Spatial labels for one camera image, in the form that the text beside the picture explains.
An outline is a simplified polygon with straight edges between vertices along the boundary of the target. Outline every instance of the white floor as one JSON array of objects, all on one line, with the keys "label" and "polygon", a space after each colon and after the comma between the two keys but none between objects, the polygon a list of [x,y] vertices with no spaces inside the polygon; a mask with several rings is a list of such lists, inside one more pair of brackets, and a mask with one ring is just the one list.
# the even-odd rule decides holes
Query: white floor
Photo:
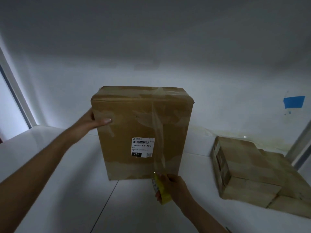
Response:
[{"label": "white floor", "polygon": [[[0,144],[0,181],[61,131],[37,126]],[[207,156],[184,153],[179,174],[233,233],[311,232],[310,219],[221,199]],[[150,180],[108,181],[98,137],[87,135],[68,150],[16,232],[91,231],[196,232],[173,202],[157,203]]]}]

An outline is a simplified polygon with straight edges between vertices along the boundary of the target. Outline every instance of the barcode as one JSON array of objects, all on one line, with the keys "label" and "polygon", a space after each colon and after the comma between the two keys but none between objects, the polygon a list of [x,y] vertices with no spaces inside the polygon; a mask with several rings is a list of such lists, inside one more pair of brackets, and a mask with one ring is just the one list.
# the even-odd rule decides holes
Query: barcode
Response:
[{"label": "barcode", "polygon": [[137,143],[137,144],[149,144],[149,141],[133,141],[133,143]]}]

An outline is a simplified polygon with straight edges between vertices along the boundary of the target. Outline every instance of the brown cardboard box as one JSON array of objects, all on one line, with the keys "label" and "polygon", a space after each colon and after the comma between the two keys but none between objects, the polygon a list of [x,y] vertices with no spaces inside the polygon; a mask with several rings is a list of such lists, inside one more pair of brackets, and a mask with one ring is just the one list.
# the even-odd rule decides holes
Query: brown cardboard box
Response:
[{"label": "brown cardboard box", "polygon": [[284,182],[251,142],[216,137],[211,157],[223,199],[266,208]]},{"label": "brown cardboard box", "polygon": [[282,154],[259,150],[285,183],[268,208],[311,218],[311,187]]},{"label": "brown cardboard box", "polygon": [[182,88],[102,87],[91,104],[112,119],[97,129],[109,180],[177,174],[193,103]]}]

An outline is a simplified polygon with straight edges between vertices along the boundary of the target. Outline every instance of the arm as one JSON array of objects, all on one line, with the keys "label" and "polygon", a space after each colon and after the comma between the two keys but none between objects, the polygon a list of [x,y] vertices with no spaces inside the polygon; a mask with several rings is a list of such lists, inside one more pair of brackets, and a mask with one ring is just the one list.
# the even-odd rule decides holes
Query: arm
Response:
[{"label": "arm", "polygon": [[[205,211],[191,196],[186,183],[180,176],[168,174],[159,176],[164,187],[170,193],[173,201],[181,209],[199,233],[228,233],[225,228],[217,222],[212,215]],[[158,201],[161,195],[156,193]]]},{"label": "arm", "polygon": [[91,129],[111,122],[93,120],[89,110],[74,125],[0,183],[0,232],[14,232],[21,223],[66,151]]}]

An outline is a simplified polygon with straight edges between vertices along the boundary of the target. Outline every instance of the blue paint spot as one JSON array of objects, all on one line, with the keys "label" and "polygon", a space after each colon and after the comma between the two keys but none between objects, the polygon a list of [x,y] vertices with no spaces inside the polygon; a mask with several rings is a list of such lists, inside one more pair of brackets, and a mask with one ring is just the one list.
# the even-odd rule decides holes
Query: blue paint spot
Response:
[{"label": "blue paint spot", "polygon": [[305,96],[285,97],[283,99],[285,108],[302,108]]}]

